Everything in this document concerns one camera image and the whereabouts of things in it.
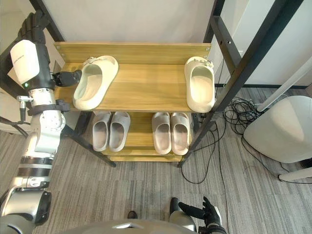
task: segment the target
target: white slipper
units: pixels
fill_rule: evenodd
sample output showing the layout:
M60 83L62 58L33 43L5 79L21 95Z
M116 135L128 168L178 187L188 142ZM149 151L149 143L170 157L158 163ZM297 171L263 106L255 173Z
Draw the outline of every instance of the white slipper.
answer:
M111 151L120 151L125 146L130 121L130 115L127 112L115 112L113 115L109 140Z
M172 151L176 155L185 155L190 144L189 118L185 113L172 113L170 124Z
M95 112L92 128L92 144L95 151L103 151L109 139L109 122L112 113L107 111Z
M215 104L215 76L212 62L202 57L191 57L184 66L188 106L205 113Z
M118 62L112 56L101 56L89 58L84 65L73 104L77 109L91 110L102 102L118 72Z
M165 155L171 151L170 116L157 112L152 118L154 147L157 153Z

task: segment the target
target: metal shelf frame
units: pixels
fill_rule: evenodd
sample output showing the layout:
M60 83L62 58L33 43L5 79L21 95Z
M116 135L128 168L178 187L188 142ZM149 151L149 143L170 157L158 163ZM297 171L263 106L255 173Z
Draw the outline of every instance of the metal shelf frame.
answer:
M48 10L46 9L42 0L29 0L35 10L41 10L49 19L47 29L51 34L54 41L64 41L64 38L57 26L53 22ZM221 12L225 0L214 0L212 12L209 18L205 38L203 42L210 43L213 36L216 37L218 45L221 49L224 61L229 69L231 78L222 90L218 100L216 101L212 110L206 113L206 118L199 127L195 126L195 135L190 144L189 151L182 157L178 163L181 167L185 161L192 155L202 138L210 130L212 125L222 116L223 111L228 106L230 101L235 97L237 92L245 84L249 76L256 69L258 64L265 57L266 53L272 47L279 35L282 33L288 22L291 20L303 0L275 0L267 16L263 20L258 32L252 40L250 46L246 50L243 57L240 56L235 43L227 30L222 18ZM0 74L0 87L4 89L12 97L16 98L18 95L27 95L26 91L15 83L7 73L13 67L10 58L10 50L14 46L13 42L0 56L1 74ZM87 125L90 116L82 112L82 117L78 121L76 130L72 130L65 126L63 134L70 136L74 141L88 149L95 156L107 162L110 166L115 167L116 164L108 159L107 156L101 152L95 152L92 145L80 136L78 130Z

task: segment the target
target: white pole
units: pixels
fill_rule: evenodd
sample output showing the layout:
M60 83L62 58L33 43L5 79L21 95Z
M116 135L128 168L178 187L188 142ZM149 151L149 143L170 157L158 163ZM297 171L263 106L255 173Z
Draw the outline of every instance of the white pole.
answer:
M268 99L258 106L257 111L261 112L278 99L285 91L292 87L306 73L312 69L312 57L303 64L281 87L279 87Z
M312 167L301 169L295 172L289 172L286 174L279 175L279 178L285 181L294 179L303 179L312 176Z

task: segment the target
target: floor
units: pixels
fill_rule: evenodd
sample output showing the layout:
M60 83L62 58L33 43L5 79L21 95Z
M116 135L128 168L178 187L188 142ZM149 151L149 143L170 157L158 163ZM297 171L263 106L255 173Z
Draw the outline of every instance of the floor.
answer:
M274 90L243 88L238 96L261 103ZM286 94L306 95L304 90L296 89ZM223 119L218 126L223 131ZM90 128L86 137L90 137ZM212 142L210 134L200 146L209 142ZM22 136L0 132L1 194L16 173L23 144ZM290 184L271 177L242 147L240 136L230 128L220 141L220 148L229 223L217 151L207 178L195 185L183 179L176 163L119 162L116 168L111 168L71 139L63 139L51 172L50 218L34 233L58 233L91 222L122 219L130 210L137 211L139 218L168 220L171 197L201 207L204 195L218 206L223 226L231 234L312 233L312 185ZM190 157L183 166L187 178L193 181L203 178L211 150L208 147ZM260 158L276 174L285 172L278 162ZM284 164L284 167L292 171L300 165Z

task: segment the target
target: wooden shelf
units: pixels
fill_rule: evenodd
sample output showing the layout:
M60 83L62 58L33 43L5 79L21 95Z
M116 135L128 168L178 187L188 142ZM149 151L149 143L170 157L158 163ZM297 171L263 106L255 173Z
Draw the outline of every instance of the wooden shelf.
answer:
M153 114L154 113L143 112L129 113L131 117L131 124L125 147L119 152L112 152L109 149L106 149L102 153L109 156L176 156L172 151L166 155L159 155L156 152L152 132Z
M63 71L81 69L66 63ZM72 104L76 86L58 87L56 99ZM184 65L120 64L97 110L127 112L191 112L186 102Z
M111 156L114 162L180 162L182 156Z
M118 73L96 110L126 111L131 125L125 147L102 153L112 161L180 162L182 156L159 155L152 135L153 112L191 112L186 102L184 64L193 56L207 57L209 43L105 43L56 42L65 61L63 71L82 69L89 57L111 55L119 64ZM71 103L76 86L57 87L56 99Z

